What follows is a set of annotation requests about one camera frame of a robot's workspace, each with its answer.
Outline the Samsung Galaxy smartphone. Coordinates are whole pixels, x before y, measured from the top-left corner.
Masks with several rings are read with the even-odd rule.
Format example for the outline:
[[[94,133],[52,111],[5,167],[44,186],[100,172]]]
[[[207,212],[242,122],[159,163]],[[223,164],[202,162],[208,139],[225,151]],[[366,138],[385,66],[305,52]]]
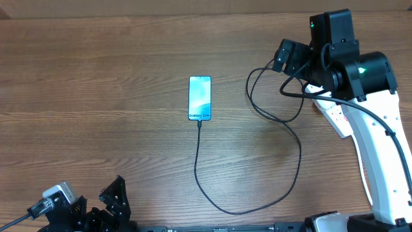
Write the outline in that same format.
[[[212,119],[212,79],[210,76],[189,77],[188,119],[209,121]]]

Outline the white power strip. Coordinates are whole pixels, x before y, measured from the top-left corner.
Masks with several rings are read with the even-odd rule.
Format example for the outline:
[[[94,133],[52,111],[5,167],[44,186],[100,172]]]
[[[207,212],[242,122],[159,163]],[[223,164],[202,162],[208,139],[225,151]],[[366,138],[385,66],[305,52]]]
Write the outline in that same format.
[[[341,105],[332,101],[312,100],[326,120],[332,125],[340,138],[346,138],[353,135],[353,130],[347,118],[342,112]]]

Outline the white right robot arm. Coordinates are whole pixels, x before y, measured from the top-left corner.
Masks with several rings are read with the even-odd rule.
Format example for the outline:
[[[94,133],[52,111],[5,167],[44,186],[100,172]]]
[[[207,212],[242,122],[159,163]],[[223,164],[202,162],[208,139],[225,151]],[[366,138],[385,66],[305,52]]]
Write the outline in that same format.
[[[281,42],[273,69],[322,87],[324,99],[341,106],[369,178],[372,210],[321,213],[306,218],[306,228],[410,231],[411,151],[391,63],[381,52],[360,52],[348,9],[311,16],[310,31],[310,44]]]

